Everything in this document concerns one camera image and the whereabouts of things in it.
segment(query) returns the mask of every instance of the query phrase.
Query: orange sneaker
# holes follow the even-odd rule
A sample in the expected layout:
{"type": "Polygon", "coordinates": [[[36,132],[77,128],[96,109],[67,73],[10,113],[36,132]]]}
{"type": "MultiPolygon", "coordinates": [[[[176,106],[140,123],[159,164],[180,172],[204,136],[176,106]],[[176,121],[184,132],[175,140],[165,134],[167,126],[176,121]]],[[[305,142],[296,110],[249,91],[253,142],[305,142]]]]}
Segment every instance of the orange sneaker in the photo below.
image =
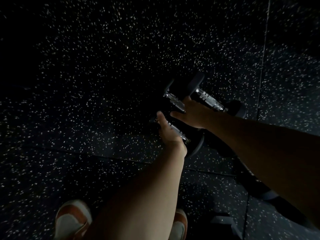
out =
{"type": "Polygon", "coordinates": [[[187,216],[182,209],[176,209],[169,240],[185,240],[187,236],[187,216]]]}
{"type": "Polygon", "coordinates": [[[82,239],[91,223],[92,217],[86,203],[81,200],[70,200],[58,210],[54,239],[82,239]]]}

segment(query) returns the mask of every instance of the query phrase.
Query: hand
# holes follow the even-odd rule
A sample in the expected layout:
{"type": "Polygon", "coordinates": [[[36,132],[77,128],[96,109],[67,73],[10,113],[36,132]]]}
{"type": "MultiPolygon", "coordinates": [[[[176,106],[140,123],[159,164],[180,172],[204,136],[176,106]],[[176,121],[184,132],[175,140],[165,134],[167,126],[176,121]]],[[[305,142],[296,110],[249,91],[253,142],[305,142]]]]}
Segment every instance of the hand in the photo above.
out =
{"type": "Polygon", "coordinates": [[[165,145],[177,144],[183,145],[182,149],[187,153],[186,145],[183,143],[181,136],[179,136],[169,125],[168,122],[161,111],[157,112],[158,123],[161,126],[159,129],[160,137],[165,145]]]}
{"type": "Polygon", "coordinates": [[[182,101],[184,103],[184,110],[186,113],[179,113],[172,111],[170,115],[182,122],[195,128],[205,128],[205,119],[213,111],[208,107],[192,100],[189,96],[182,101]]]}

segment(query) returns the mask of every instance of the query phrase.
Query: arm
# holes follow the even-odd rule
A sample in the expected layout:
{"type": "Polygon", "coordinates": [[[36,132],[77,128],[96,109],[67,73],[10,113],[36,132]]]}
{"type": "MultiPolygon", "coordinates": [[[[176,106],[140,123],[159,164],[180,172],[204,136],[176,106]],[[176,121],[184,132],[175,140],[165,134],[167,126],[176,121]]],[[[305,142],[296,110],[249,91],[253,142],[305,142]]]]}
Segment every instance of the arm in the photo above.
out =
{"type": "Polygon", "coordinates": [[[320,228],[320,137],[213,110],[187,97],[171,116],[222,139],[269,188],[320,228]]]}
{"type": "Polygon", "coordinates": [[[160,156],[109,201],[88,229],[88,239],[168,239],[187,149],[157,113],[165,143],[160,156]]]}

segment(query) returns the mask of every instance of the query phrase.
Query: sneaker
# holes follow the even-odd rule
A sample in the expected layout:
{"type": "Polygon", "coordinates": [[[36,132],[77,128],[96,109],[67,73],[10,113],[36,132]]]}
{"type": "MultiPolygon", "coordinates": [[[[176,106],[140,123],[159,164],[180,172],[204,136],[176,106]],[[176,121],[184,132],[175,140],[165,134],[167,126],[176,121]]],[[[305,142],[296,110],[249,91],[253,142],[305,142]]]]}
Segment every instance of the sneaker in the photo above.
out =
{"type": "Polygon", "coordinates": [[[182,209],[176,209],[169,240],[185,240],[187,236],[187,216],[182,209]]]}
{"type": "Polygon", "coordinates": [[[91,223],[92,217],[86,203],[81,200],[70,200],[58,210],[54,239],[81,239],[91,223]]]}

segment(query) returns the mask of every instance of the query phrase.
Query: forearm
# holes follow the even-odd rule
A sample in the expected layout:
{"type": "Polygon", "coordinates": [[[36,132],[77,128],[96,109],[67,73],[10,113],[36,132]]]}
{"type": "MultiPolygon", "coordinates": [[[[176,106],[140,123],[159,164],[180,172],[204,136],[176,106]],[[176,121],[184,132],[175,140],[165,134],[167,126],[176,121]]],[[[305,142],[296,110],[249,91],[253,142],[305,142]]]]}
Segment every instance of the forearm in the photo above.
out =
{"type": "Polygon", "coordinates": [[[283,198],[300,209],[319,208],[320,137],[225,113],[210,112],[203,124],[283,198]]]}
{"type": "Polygon", "coordinates": [[[184,163],[178,143],[161,155],[108,203],[99,216],[106,239],[168,239],[184,163]]]}

